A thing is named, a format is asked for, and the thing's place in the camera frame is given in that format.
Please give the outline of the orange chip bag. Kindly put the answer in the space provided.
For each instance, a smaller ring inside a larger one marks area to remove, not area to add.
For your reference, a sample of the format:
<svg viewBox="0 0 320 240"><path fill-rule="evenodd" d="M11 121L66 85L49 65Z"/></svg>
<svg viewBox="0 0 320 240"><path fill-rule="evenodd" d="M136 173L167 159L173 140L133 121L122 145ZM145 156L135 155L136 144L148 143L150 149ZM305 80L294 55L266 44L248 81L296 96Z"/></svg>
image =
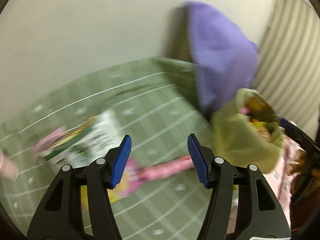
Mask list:
<svg viewBox="0 0 320 240"><path fill-rule="evenodd" d="M110 203L113 204L130 196L145 181L144 171L134 159L129 159L120 183L112 190L107 189Z"/></svg>

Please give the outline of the pink cartoon snack packet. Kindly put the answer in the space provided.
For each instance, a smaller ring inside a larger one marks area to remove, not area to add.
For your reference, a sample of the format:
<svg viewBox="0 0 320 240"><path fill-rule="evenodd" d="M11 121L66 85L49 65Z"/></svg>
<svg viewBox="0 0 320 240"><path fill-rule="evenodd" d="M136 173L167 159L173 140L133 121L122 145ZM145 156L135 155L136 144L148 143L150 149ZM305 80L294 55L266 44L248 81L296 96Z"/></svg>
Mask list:
<svg viewBox="0 0 320 240"><path fill-rule="evenodd" d="M59 127L43 139L41 139L34 147L33 147L33 153L37 154L39 152L42 152L48 148L50 148L52 145L54 145L56 142L58 142L60 139L62 139L65 136L66 129L64 126Z"/></svg>

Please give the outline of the white green milk bag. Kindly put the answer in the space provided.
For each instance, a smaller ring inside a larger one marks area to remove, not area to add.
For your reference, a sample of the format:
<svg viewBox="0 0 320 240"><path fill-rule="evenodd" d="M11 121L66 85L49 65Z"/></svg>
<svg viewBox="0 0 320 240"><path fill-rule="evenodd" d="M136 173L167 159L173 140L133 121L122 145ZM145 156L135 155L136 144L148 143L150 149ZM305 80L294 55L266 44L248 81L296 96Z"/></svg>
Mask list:
<svg viewBox="0 0 320 240"><path fill-rule="evenodd" d="M42 158L54 172L67 164L73 168L87 166L118 147L123 137L115 111L108 109L42 152Z"/></svg>

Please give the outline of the yellow trash bag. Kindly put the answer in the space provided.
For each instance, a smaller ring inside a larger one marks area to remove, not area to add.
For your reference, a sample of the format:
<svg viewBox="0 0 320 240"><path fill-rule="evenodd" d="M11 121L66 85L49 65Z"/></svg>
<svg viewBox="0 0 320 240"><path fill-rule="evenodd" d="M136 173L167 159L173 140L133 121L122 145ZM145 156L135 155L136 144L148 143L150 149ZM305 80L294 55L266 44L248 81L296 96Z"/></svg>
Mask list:
<svg viewBox="0 0 320 240"><path fill-rule="evenodd" d="M210 118L212 149L234 166L255 164L272 172L281 157L284 129L273 108L255 91L241 88Z"/></svg>

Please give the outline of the striped curtain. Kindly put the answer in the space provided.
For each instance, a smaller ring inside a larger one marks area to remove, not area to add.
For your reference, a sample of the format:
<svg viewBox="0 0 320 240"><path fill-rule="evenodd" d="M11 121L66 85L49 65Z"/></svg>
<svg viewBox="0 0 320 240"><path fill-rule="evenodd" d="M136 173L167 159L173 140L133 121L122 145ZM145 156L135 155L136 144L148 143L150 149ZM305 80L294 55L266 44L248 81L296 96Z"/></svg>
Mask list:
<svg viewBox="0 0 320 240"><path fill-rule="evenodd" d="M319 118L319 17L305 0L277 0L253 87L315 137Z"/></svg>

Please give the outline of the pink cylindrical cup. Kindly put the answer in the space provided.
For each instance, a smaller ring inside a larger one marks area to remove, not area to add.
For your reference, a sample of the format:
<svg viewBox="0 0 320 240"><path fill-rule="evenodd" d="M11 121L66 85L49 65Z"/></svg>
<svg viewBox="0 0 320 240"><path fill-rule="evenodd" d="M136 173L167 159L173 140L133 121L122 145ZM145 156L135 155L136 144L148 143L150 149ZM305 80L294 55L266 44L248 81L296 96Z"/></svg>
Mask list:
<svg viewBox="0 0 320 240"><path fill-rule="evenodd" d="M16 180L19 169L2 151L0 152L0 174L5 178Z"/></svg>

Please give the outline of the pink caterpillar toy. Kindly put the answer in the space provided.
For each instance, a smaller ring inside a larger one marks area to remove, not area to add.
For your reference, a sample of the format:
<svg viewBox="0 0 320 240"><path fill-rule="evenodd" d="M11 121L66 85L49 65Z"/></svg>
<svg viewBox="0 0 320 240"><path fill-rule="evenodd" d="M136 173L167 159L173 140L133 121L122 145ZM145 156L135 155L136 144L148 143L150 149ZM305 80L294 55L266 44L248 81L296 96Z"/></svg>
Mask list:
<svg viewBox="0 0 320 240"><path fill-rule="evenodd" d="M185 155L162 164L148 166L139 172L139 177L142 181L154 181L190 169L194 169L193 161L189 155Z"/></svg>

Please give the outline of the green checked tablecloth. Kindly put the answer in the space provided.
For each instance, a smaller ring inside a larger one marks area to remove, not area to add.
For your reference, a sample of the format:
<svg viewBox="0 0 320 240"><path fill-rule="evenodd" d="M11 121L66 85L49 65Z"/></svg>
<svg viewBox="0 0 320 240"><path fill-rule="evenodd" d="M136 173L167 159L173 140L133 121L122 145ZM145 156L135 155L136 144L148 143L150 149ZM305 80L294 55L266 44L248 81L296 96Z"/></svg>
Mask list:
<svg viewBox="0 0 320 240"><path fill-rule="evenodd" d="M64 128L74 134L90 118L98 123L71 156L36 159L32 148ZM199 112L195 66L184 61L151 58L110 67L79 78L37 100L20 115L1 123L1 150L19 169L15 180L1 179L1 204L21 233L60 166L87 165L132 139L130 159L138 167L162 164L188 154L194 133L203 146L212 138ZM195 239L211 192L194 170L143 183L112 204L123 239Z"/></svg>

